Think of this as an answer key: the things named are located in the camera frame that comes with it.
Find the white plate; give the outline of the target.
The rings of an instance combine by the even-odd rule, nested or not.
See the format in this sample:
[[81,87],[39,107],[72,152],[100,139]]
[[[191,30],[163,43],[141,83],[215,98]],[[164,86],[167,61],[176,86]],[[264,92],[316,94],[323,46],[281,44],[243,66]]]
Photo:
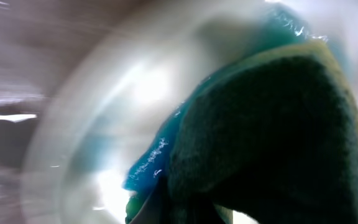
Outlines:
[[358,107],[358,1],[152,1],[62,86],[30,144],[26,223],[126,223],[156,185],[195,95],[242,59],[309,40],[334,54]]

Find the green yellow sponge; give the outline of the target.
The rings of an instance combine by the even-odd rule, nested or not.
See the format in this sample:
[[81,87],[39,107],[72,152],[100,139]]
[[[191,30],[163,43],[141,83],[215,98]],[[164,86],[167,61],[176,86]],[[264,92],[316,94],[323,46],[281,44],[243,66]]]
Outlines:
[[358,223],[358,107],[320,40],[240,60],[179,125],[157,183],[126,223]]

